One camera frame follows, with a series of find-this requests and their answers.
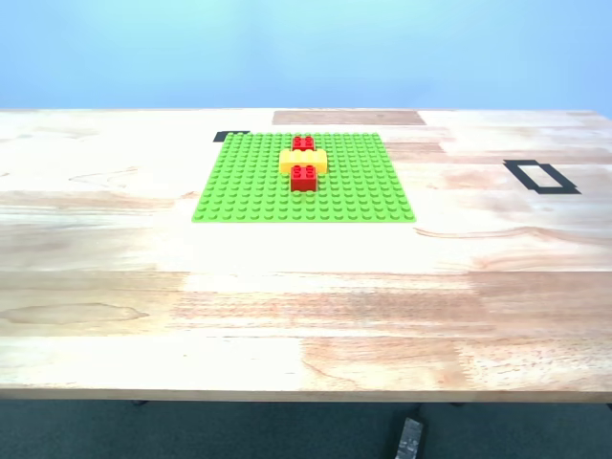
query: yellow lego brick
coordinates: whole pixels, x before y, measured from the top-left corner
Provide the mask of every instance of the yellow lego brick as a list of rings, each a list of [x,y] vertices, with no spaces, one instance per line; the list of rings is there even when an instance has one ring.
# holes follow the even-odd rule
[[[289,174],[294,165],[313,165],[318,174],[327,173],[327,152],[325,150],[282,150],[278,160],[278,170],[281,174]]]

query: wooden tabletop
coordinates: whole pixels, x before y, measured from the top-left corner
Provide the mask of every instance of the wooden tabletop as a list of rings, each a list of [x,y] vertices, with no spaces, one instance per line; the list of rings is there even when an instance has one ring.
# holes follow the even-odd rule
[[[417,223],[193,224],[227,130],[379,133]],[[0,159],[0,397],[612,402],[596,113],[4,111]]]

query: dark floor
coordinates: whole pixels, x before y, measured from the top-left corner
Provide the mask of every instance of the dark floor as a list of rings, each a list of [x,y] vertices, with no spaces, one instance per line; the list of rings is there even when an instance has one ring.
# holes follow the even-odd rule
[[[0,458],[392,459],[414,404],[0,401]],[[424,459],[609,459],[604,404],[425,404]]]

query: lego baseplate studs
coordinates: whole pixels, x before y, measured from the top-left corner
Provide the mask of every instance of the lego baseplate studs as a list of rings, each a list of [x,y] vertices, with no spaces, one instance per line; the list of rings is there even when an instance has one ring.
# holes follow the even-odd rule
[[[293,151],[296,137],[313,140],[298,146],[315,150],[300,152],[326,152],[327,173],[314,164],[294,164],[300,177],[310,174],[311,183],[292,191],[291,169],[280,173],[279,165],[281,151]],[[196,223],[415,220],[379,135],[331,133],[229,133],[192,218]]]
[[[215,134],[213,142],[224,142],[228,134],[249,134],[251,131],[219,131]]]

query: black rectangle outline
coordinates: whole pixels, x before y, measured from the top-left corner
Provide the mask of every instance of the black rectangle outline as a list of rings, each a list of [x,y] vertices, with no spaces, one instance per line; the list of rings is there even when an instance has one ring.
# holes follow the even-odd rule
[[[582,194],[576,185],[570,182],[563,174],[550,164],[540,164],[536,160],[504,160],[504,165],[527,189],[532,189],[537,194]],[[560,186],[539,186],[520,167],[522,165],[539,165],[540,168],[550,175]]]

